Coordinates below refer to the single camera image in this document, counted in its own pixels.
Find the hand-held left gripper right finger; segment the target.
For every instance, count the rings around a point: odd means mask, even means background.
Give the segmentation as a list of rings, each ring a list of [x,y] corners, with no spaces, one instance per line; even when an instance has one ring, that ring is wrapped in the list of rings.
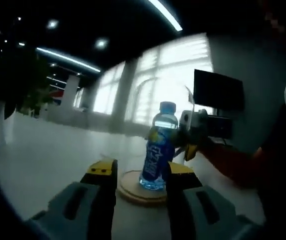
[[[173,240],[255,240],[259,225],[236,214],[234,205],[209,186],[203,186],[193,170],[169,162],[167,210]]]

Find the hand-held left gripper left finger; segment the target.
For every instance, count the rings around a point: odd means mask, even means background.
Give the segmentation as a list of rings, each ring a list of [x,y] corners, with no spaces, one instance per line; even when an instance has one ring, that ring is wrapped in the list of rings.
[[[99,160],[31,217],[29,228],[38,240],[111,239],[117,178],[117,160]]]

